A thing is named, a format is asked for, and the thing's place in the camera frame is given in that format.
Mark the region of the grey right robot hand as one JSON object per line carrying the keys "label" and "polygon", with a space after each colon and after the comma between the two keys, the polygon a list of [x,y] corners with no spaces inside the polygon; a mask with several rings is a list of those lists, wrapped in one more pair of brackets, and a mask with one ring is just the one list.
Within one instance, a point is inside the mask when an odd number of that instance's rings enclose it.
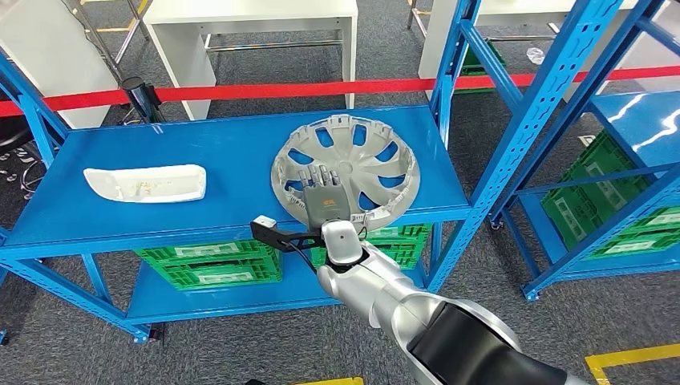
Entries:
{"label": "grey right robot hand", "polygon": [[309,164],[307,171],[299,174],[306,224],[310,230],[320,229],[327,221],[350,219],[348,197],[336,170],[328,169],[324,164]]}

